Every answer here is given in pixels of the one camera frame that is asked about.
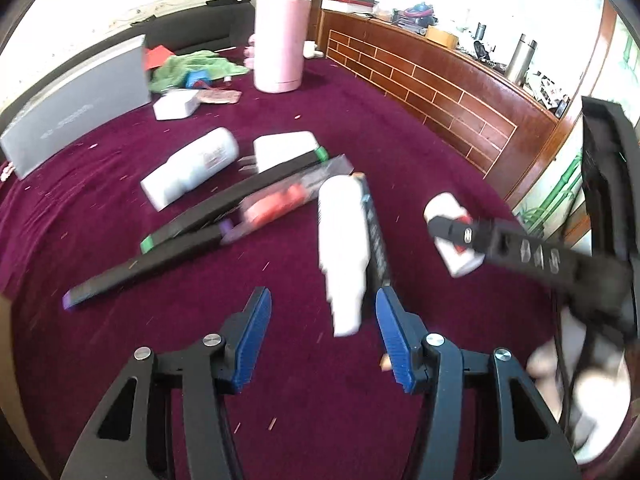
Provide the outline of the person's right hand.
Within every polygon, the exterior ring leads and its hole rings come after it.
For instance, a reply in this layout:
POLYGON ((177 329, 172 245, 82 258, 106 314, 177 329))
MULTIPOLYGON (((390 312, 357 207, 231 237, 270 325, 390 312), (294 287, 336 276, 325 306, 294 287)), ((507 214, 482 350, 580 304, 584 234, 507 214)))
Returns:
POLYGON ((528 358, 526 370, 559 419, 564 387, 558 359, 563 359, 568 383, 574 387, 568 423, 574 456, 578 464, 587 465, 603 456, 623 428, 631 404, 629 370, 625 351, 599 334, 586 354, 587 364, 579 365, 587 327, 567 308, 560 311, 560 330, 561 344, 551 339, 538 347, 528 358))

